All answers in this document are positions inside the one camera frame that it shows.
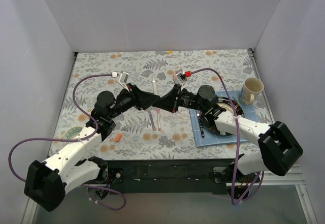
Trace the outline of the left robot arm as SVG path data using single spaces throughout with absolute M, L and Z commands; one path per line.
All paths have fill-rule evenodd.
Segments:
M 34 161 L 28 167 L 24 193 L 47 211 L 53 211 L 65 195 L 84 182 L 107 180 L 107 164 L 94 158 L 77 165 L 88 151 L 102 143 L 113 131 L 115 117 L 135 107 L 139 110 L 151 107 L 160 96 L 140 90 L 128 84 L 115 97 L 110 91 L 101 92 L 96 99 L 91 119 L 79 135 L 56 155 L 43 162 Z

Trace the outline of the thin yellow pen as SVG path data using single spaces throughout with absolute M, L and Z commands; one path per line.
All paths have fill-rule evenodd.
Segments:
M 152 86 L 153 86 L 153 92 L 155 95 L 158 95 L 157 93 L 157 87 L 156 87 L 156 80 L 154 77 L 152 77 Z

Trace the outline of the white acrylic marker pink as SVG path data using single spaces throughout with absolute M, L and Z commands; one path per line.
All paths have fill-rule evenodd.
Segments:
M 158 124 L 158 130 L 161 131 L 161 122 L 160 122 L 160 109 L 156 110 L 156 114 L 157 114 L 157 124 Z

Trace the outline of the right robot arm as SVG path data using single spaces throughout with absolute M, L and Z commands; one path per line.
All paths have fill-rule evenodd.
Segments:
M 254 143 L 259 151 L 241 154 L 228 167 L 215 174 L 219 181 L 241 182 L 248 175 L 270 171 L 285 176 L 303 155 L 303 149 L 286 124 L 277 121 L 267 124 L 249 120 L 218 105 L 218 97 L 210 85 L 202 85 L 197 94 L 181 89 L 176 84 L 169 93 L 156 101 L 153 106 L 175 113 L 179 107 L 200 111 L 205 127 L 215 133 L 239 135 Z

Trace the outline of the purple highlighter pen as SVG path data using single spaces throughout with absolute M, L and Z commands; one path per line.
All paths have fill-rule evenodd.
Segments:
M 154 119 L 153 119 L 153 114 L 152 114 L 151 111 L 149 111 L 148 113 L 149 113 L 149 118 L 150 118 L 150 122 L 151 122 L 152 130 L 153 130 L 153 131 L 156 131 L 156 127 L 155 127 Z

